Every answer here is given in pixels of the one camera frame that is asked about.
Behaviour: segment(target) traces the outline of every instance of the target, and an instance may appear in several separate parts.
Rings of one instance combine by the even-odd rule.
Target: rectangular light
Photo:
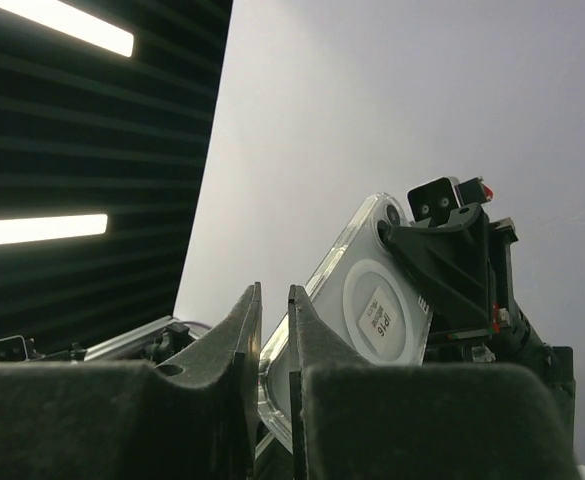
[[[0,245],[99,235],[107,224],[104,214],[0,220]]]
[[[134,35],[57,0],[0,0],[0,8],[130,57]]]

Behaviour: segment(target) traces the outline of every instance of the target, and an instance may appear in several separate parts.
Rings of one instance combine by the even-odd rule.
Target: white ring
[[[370,350],[370,347],[365,343],[365,340],[363,340],[363,337],[359,332],[357,318],[354,314],[354,309],[352,308],[352,298],[354,298],[354,289],[356,288],[359,278],[366,273],[376,273],[384,278],[390,284],[395,295],[399,299],[399,307],[401,308],[405,320],[405,345],[399,358],[394,360],[383,360],[382,358],[379,358],[378,355]],[[407,304],[408,302],[405,295],[403,295],[399,284],[384,265],[375,260],[370,260],[369,258],[356,262],[352,268],[350,268],[350,271],[345,277],[345,284],[343,286],[343,315],[345,317],[345,325],[350,333],[350,338],[352,339],[352,343],[357,352],[376,364],[389,365],[409,363],[414,356],[414,334],[412,332],[412,317],[410,316],[410,310],[407,308]]]

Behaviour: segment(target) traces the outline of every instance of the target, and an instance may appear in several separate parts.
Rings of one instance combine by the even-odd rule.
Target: white wall
[[[585,2],[235,0],[175,316],[263,282],[264,338],[358,204],[483,175],[517,298],[575,348],[585,463]]]

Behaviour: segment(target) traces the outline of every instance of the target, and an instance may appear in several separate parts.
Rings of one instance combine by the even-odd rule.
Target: light fixture
[[[99,235],[107,224],[104,214],[0,220],[0,245]]]
[[[125,57],[134,35],[58,0],[0,0],[0,8]]]

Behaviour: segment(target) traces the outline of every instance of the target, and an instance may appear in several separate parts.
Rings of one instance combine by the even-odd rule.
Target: phone case
[[[432,313],[381,242],[379,222],[409,225],[391,195],[368,197],[305,289],[321,319],[370,362],[421,364]],[[292,451],[287,344],[286,315],[261,352],[259,414]]]

